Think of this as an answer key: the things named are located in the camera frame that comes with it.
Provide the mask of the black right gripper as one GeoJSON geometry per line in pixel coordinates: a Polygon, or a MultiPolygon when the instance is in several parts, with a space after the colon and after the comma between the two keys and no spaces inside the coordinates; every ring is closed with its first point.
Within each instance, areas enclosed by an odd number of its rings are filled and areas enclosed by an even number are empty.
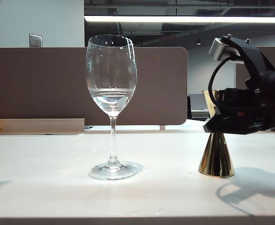
{"type": "Polygon", "coordinates": [[[252,112],[216,112],[205,122],[205,132],[247,135],[275,127],[275,71],[251,75],[246,86],[245,90],[220,90],[216,100],[235,108],[254,106],[255,109],[252,112]]]}

